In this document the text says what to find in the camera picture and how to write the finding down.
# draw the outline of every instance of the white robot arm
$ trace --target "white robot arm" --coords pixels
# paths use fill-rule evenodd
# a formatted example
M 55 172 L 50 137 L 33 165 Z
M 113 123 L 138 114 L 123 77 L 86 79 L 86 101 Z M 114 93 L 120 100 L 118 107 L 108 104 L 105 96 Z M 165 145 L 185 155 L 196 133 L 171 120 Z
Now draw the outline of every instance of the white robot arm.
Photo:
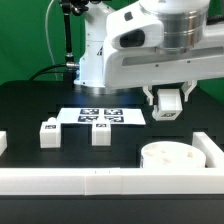
M 98 47 L 95 53 L 87 47 L 84 55 L 85 60 L 95 63 L 93 58 L 97 58 L 103 44 L 102 58 L 98 57 L 95 63 L 97 74 L 90 72 L 94 71 L 93 63 L 81 58 L 79 82 L 107 89 L 144 87 L 151 105 L 152 86 L 184 83 L 182 91 L 187 101 L 197 80 L 224 75 L 224 25 L 206 26 L 209 3 L 210 0 L 139 0 L 116 12 L 107 10 L 106 32 L 99 32 L 103 33 L 101 43 L 87 39 L 89 46 L 97 42 Z M 98 6 L 102 12 L 104 7 L 103 3 Z M 96 23 L 86 20 L 86 24 L 88 34 Z M 179 90 L 160 90 L 158 97 L 154 118 L 174 120 L 182 110 Z

